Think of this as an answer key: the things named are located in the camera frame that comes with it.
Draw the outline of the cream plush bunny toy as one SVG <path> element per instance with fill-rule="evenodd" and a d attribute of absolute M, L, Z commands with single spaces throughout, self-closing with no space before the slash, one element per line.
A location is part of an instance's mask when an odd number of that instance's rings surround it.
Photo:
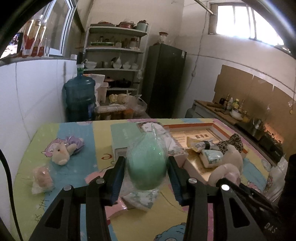
<path fill-rule="evenodd" d="M 53 149 L 52 161 L 60 166 L 66 165 L 70 160 L 70 156 L 74 154 L 74 151 L 77 149 L 76 144 L 70 144 L 66 146 L 64 142 L 61 142 Z"/>

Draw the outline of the tan plush in plastic bag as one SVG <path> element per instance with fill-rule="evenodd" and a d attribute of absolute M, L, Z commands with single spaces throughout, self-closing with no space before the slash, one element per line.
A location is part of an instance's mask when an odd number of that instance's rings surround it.
<path fill-rule="evenodd" d="M 33 195 L 52 191 L 54 182 L 50 175 L 50 170 L 47 166 L 35 168 L 32 171 L 33 184 L 31 192 Z"/>

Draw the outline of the orange rimmed cardboard tray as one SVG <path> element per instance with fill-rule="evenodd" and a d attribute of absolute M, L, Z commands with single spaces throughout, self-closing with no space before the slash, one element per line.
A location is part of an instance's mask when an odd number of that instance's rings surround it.
<path fill-rule="evenodd" d="M 215 123 L 165 125 L 176 147 L 170 151 L 180 168 L 204 184 L 227 177 L 237 185 L 243 172 L 244 149 L 239 135 L 228 135 Z"/>

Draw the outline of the black refrigerator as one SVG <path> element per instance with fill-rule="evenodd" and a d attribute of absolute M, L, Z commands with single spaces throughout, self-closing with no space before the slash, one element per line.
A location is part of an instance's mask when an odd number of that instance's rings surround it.
<path fill-rule="evenodd" d="M 182 80 L 187 52 L 166 45 L 149 47 L 142 99 L 151 118 L 171 118 Z"/>

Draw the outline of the brown cardboard wall panel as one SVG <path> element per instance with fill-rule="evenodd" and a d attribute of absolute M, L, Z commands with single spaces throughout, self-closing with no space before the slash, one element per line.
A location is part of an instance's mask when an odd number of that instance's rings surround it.
<path fill-rule="evenodd" d="M 223 65 L 214 88 L 214 102 L 230 95 L 243 101 L 251 117 L 260 118 L 284 140 L 295 136 L 292 98 L 271 83 L 234 67 Z"/>

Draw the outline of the pink white plush toy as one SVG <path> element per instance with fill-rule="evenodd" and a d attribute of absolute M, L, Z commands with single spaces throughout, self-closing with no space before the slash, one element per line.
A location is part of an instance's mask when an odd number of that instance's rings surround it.
<path fill-rule="evenodd" d="M 208 179 L 210 186 L 216 186 L 220 179 L 226 178 L 235 185 L 241 183 L 241 173 L 243 172 L 243 159 L 239 151 L 233 146 L 228 145 L 227 151 L 223 155 L 221 165 L 211 173 Z"/>

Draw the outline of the kitchen counter with bottles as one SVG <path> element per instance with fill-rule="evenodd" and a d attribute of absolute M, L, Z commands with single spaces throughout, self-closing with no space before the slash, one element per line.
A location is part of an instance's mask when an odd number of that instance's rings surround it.
<path fill-rule="evenodd" d="M 244 114 L 232 116 L 218 103 L 194 100 L 193 105 L 185 114 L 186 118 L 216 118 L 242 135 L 256 150 L 273 166 L 284 156 L 281 141 L 274 138 L 264 123 L 257 118 L 243 121 Z"/>

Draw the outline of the plastic bag of vegetables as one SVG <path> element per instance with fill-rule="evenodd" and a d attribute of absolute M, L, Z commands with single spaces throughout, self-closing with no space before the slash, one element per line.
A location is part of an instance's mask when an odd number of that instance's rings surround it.
<path fill-rule="evenodd" d="M 146 113 L 147 104 L 140 98 L 141 95 L 111 94 L 105 103 L 100 103 L 95 108 L 95 119 L 106 120 L 128 120 L 150 118 Z"/>

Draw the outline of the green soft ball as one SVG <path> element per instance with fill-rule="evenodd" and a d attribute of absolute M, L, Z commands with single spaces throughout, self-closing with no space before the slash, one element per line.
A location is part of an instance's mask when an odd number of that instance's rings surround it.
<path fill-rule="evenodd" d="M 138 190 L 152 190 L 163 182 L 167 172 L 168 151 L 156 131 L 144 132 L 128 147 L 126 166 Z"/>

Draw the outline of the row of drink bottles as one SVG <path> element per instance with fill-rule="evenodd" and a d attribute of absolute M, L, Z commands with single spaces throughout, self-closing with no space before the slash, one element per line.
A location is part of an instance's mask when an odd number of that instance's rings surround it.
<path fill-rule="evenodd" d="M 35 15 L 21 28 L 23 33 L 22 57 L 36 57 L 44 38 L 46 21 L 43 15 Z"/>

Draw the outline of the colourful cartoon play mat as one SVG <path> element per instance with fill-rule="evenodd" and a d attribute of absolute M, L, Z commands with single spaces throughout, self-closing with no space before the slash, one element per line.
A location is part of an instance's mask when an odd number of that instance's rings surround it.
<path fill-rule="evenodd" d="M 111 120 L 78 123 L 51 123 L 41 126 L 25 151 L 14 182 L 14 200 L 19 230 L 28 240 L 43 214 L 65 185 L 81 187 L 95 171 L 111 168 L 115 159 L 111 147 Z M 49 146 L 67 136 L 80 137 L 83 150 L 64 166 L 56 165 L 49 156 Z M 46 165 L 54 188 L 44 194 L 33 194 L 33 170 Z M 113 240 L 180 240 L 187 218 L 187 208 L 178 205 L 171 187 L 165 182 L 151 210 L 130 207 L 109 221 Z"/>

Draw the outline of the blue water jug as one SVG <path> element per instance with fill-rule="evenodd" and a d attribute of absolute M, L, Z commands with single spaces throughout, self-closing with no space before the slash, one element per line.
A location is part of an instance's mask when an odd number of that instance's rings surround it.
<path fill-rule="evenodd" d="M 77 64 L 77 76 L 64 84 L 69 122 L 91 121 L 94 116 L 95 80 L 83 75 L 84 66 Z"/>

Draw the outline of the window with bright light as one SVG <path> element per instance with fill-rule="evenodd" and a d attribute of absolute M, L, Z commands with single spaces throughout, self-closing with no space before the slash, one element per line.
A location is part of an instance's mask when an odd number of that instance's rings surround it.
<path fill-rule="evenodd" d="M 254 40 L 291 53 L 272 25 L 247 4 L 211 3 L 210 10 L 209 35 Z"/>

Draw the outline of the packaged item with black band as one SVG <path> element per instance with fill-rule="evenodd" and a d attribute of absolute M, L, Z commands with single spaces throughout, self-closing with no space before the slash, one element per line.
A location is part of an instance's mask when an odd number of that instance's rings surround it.
<path fill-rule="evenodd" d="M 200 153 L 202 150 L 210 150 L 214 145 L 212 140 L 202 141 L 195 138 L 187 137 L 187 147 L 192 149 L 196 153 Z"/>

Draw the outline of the white metal shelf rack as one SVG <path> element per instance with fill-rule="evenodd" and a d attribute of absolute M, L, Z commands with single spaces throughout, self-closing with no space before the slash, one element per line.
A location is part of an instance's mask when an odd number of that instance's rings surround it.
<path fill-rule="evenodd" d="M 147 41 L 147 26 L 140 27 L 132 22 L 91 24 L 83 47 L 84 73 L 104 77 L 108 83 L 107 95 L 137 95 Z"/>

